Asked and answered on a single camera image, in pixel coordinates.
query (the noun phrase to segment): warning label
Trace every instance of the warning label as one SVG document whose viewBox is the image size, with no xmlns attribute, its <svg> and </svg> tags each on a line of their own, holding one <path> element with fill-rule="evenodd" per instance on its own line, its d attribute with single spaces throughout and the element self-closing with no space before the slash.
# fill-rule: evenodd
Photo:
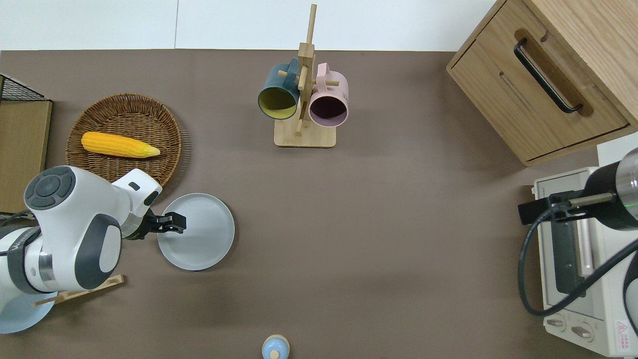
<svg viewBox="0 0 638 359">
<path fill-rule="evenodd" d="M 616 349 L 618 351 L 630 351 L 629 346 L 629 322 L 616 321 Z"/>
</svg>

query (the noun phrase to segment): corn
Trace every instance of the corn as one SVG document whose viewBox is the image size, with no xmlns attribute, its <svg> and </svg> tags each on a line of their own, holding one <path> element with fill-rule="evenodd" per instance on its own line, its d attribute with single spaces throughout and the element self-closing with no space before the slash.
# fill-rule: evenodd
<svg viewBox="0 0 638 359">
<path fill-rule="evenodd" d="M 82 146 L 87 151 L 120 157 L 146 158 L 160 153 L 146 142 L 101 132 L 87 132 L 82 135 Z"/>
</svg>

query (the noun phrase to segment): woven tray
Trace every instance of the woven tray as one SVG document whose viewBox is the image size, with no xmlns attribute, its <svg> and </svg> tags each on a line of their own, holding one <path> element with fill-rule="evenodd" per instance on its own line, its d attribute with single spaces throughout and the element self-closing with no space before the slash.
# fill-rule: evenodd
<svg viewBox="0 0 638 359">
<path fill-rule="evenodd" d="M 80 141 L 89 131 L 144 141 L 158 148 L 161 154 L 125 158 L 89 152 Z M 139 168 L 164 187 L 177 168 L 181 152 L 181 133 L 166 106 L 148 96 L 121 93 L 92 104 L 80 115 L 66 141 L 66 164 L 90 171 L 109 182 Z"/>
</svg>

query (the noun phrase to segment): oven knob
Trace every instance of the oven knob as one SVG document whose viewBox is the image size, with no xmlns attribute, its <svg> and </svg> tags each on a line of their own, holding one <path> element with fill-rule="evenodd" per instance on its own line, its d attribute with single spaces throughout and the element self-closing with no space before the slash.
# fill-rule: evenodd
<svg viewBox="0 0 638 359">
<path fill-rule="evenodd" d="M 592 342 L 594 340 L 594 333 L 591 329 L 591 326 L 587 323 L 581 323 L 579 326 L 573 326 L 572 332 L 579 337 L 583 338 L 587 342 Z"/>
<path fill-rule="evenodd" d="M 561 332 L 564 332 L 565 328 L 567 327 L 567 326 L 565 326 L 565 319 L 560 314 L 555 314 L 555 315 L 547 318 L 545 320 L 545 323 L 546 323 L 546 325 L 551 325 L 553 327 L 556 327 Z"/>
</svg>

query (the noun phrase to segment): pink mug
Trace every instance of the pink mug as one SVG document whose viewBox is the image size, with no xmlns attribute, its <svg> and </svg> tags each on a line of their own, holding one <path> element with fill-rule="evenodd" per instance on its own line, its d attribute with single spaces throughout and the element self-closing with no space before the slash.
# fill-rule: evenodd
<svg viewBox="0 0 638 359">
<path fill-rule="evenodd" d="M 328 86 L 326 81 L 339 81 Z M 327 63 L 317 66 L 317 83 L 310 96 L 308 114 L 317 125 L 337 127 L 348 118 L 348 80 L 337 71 L 330 71 Z"/>
</svg>

